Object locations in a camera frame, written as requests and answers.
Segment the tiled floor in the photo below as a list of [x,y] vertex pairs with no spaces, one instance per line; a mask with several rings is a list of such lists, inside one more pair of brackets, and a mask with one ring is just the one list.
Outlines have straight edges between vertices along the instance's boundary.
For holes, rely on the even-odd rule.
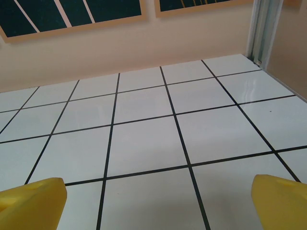
[[59,230],[260,230],[254,176],[306,161],[307,104],[242,55],[0,94],[0,190],[62,177]]

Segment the dark green picture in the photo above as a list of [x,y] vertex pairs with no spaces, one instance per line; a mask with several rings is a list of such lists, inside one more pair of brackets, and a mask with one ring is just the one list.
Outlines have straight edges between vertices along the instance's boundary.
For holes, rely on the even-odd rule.
[[140,0],[0,1],[0,26],[7,38],[141,14]]
[[230,0],[160,0],[160,8],[163,12],[224,1]]

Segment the yellow plastic part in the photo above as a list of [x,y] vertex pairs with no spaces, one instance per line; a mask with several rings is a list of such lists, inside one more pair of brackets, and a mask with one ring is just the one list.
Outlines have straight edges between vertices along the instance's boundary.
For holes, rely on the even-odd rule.
[[256,175],[251,196],[264,230],[307,229],[307,184]]
[[0,192],[0,230],[56,230],[66,198],[61,178]]

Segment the white door frame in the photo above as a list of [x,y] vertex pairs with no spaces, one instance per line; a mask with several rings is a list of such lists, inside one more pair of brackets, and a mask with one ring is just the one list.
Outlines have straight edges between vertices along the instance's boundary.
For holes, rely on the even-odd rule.
[[283,0],[254,0],[246,56],[267,69]]

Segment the framed picture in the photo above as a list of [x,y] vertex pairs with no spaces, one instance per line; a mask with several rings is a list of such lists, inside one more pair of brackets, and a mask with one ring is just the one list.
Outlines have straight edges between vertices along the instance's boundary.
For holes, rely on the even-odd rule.
[[6,43],[146,20],[145,0],[2,0]]
[[210,11],[224,7],[252,3],[253,0],[154,0],[157,18],[179,14]]

